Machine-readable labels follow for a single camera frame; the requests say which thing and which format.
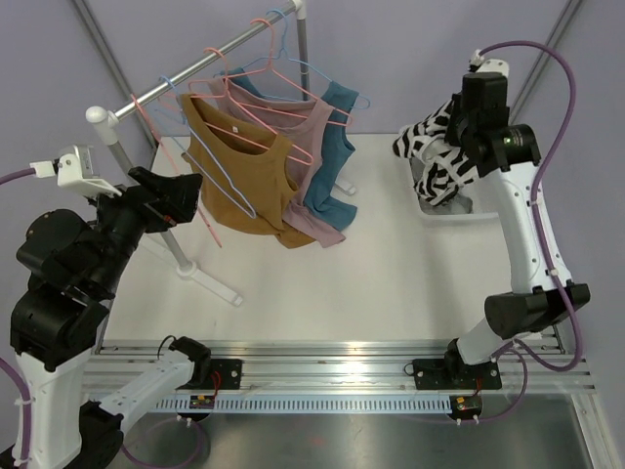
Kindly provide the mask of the black white striped tank top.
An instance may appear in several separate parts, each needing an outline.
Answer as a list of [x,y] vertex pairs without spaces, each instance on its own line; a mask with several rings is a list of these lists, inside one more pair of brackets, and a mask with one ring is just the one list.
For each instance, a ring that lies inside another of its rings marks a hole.
[[479,178],[468,156],[445,140],[452,108],[452,102],[448,101],[425,119],[403,126],[392,143],[395,156],[423,164],[414,189],[432,206],[447,204]]

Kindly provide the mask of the grey tank top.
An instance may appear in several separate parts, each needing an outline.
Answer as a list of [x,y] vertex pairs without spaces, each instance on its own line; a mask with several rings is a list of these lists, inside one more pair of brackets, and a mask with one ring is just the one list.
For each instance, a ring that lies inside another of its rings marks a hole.
[[422,210],[436,216],[460,216],[473,213],[473,200],[461,193],[440,205],[425,203]]

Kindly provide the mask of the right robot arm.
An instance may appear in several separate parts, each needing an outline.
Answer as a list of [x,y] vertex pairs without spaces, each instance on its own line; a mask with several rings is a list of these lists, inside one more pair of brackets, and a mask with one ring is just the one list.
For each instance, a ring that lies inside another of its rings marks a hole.
[[448,105],[396,144],[399,153],[421,163],[416,189],[423,201],[484,183],[494,197],[511,268],[510,291],[485,299],[484,320],[452,340],[442,358],[413,361],[419,390],[500,389],[497,359],[591,298],[560,255],[542,196],[536,138],[529,126],[510,124],[507,92],[506,72],[486,66],[471,71]]

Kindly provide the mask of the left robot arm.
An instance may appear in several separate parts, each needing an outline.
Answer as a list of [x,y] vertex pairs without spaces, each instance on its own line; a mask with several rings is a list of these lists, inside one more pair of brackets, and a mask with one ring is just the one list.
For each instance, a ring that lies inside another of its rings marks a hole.
[[224,373],[208,347],[173,340],[143,374],[102,400],[85,400],[86,364],[121,277],[144,235],[189,223],[202,179],[164,177],[143,167],[134,185],[98,190],[92,222],[68,209],[38,217],[18,261],[28,287],[11,314],[10,342],[21,371],[21,429],[1,455],[5,468],[104,468],[126,434],[178,389],[220,389]]

